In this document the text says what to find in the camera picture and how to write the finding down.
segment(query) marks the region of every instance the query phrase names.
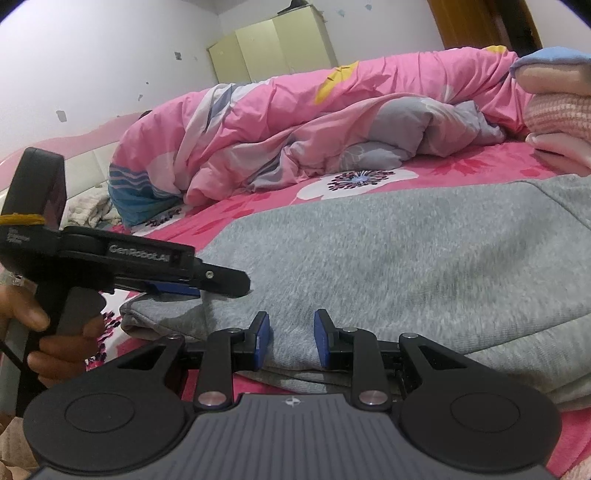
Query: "pillow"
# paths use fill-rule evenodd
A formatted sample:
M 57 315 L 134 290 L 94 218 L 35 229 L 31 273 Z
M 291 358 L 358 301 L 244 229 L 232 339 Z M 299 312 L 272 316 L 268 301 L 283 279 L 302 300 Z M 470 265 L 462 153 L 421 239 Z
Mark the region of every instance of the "pillow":
M 581 165 L 571 158 L 563 157 L 562 155 L 535 150 L 534 156 L 542 163 L 547 164 L 561 173 L 574 173 L 579 177 L 587 177 L 591 174 L 591 169 Z
M 527 93 L 574 93 L 591 96 L 591 64 L 534 63 L 516 70 L 515 79 Z
M 532 65 L 534 63 L 544 63 L 548 65 L 580 65 L 582 63 L 591 63 L 591 55 L 579 50 L 566 47 L 548 47 L 535 51 L 530 55 L 521 57 L 514 61 L 509 71 L 515 76 L 515 71 L 523 65 Z
M 591 144 L 567 134 L 530 134 L 525 142 L 535 156 L 565 173 L 586 177 L 591 173 Z
M 591 142 L 591 96 L 535 95 L 525 108 L 524 121 L 532 133 L 562 132 Z

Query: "white wall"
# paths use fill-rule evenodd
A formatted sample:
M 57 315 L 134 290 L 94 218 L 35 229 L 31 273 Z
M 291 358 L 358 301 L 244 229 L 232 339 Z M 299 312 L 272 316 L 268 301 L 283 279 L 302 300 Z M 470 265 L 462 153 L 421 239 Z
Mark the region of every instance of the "white wall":
M 0 158 L 214 85 L 221 36 L 210 0 L 28 0 L 0 24 Z
M 215 0 L 215 3 L 223 32 L 227 34 L 272 18 L 288 7 L 290 0 Z M 312 0 L 310 3 L 323 11 L 341 64 L 443 49 L 427 0 Z
M 591 28 L 559 0 L 526 0 L 544 47 L 591 53 Z

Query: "yellow rubber band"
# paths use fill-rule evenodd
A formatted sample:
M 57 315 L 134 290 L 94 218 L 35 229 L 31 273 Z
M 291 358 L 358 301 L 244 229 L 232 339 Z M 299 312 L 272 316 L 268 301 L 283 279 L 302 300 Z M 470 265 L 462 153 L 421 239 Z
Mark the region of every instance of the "yellow rubber band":
M 10 215 L 0 215 L 0 225 L 45 225 L 43 215 L 30 213 L 11 213 Z

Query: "screw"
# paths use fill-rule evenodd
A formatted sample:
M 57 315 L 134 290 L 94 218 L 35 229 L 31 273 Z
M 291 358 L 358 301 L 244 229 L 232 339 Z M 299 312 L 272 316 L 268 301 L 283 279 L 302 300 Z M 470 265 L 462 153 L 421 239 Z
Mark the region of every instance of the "screw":
M 222 392 L 211 391 L 202 393 L 197 400 L 206 407 L 219 407 L 226 401 L 226 396 Z
M 359 394 L 359 400 L 365 405 L 383 405 L 388 401 L 388 396 L 380 390 L 366 390 Z

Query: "cream cabinet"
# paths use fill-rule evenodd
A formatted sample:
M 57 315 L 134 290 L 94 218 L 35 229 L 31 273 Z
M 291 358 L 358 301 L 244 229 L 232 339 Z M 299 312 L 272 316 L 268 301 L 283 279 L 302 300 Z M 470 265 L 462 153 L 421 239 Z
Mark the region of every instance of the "cream cabinet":
M 338 66 L 324 19 L 313 5 L 240 28 L 209 48 L 221 83 L 248 83 Z

